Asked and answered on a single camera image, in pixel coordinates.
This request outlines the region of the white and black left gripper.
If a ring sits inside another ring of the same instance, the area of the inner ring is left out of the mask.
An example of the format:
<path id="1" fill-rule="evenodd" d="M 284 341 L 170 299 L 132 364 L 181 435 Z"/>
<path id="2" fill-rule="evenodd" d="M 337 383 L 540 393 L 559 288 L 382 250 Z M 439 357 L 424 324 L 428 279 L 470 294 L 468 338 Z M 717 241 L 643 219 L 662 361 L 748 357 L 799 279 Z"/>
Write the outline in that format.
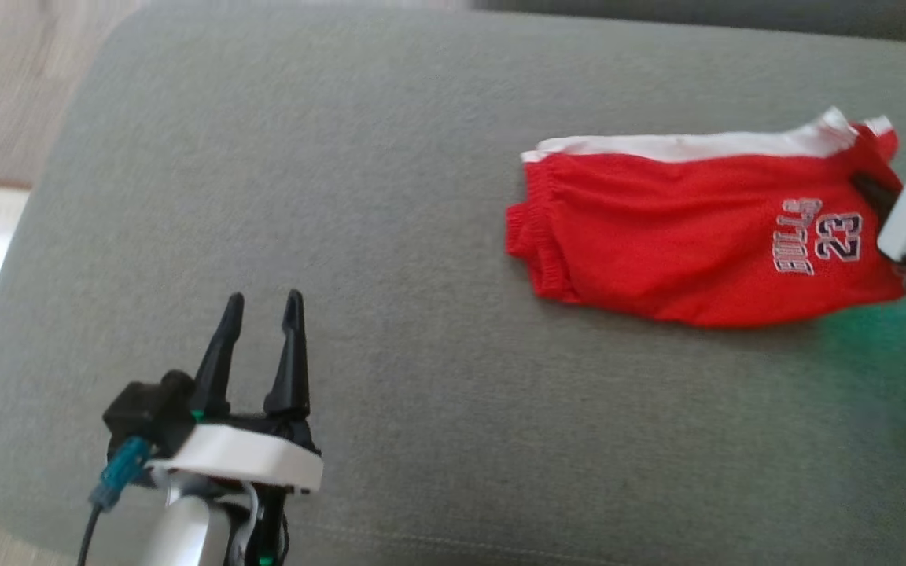
<path id="1" fill-rule="evenodd" d="M 245 298 L 231 294 L 194 377 L 195 417 L 230 414 L 231 357 Z M 289 291 L 285 337 L 266 415 L 310 413 L 304 297 Z M 281 434 L 229 424 L 199 424 L 172 458 L 151 459 L 149 476 L 165 507 L 146 547 L 148 565 L 283 565 L 290 549 L 285 502 L 319 491 L 323 459 Z"/>

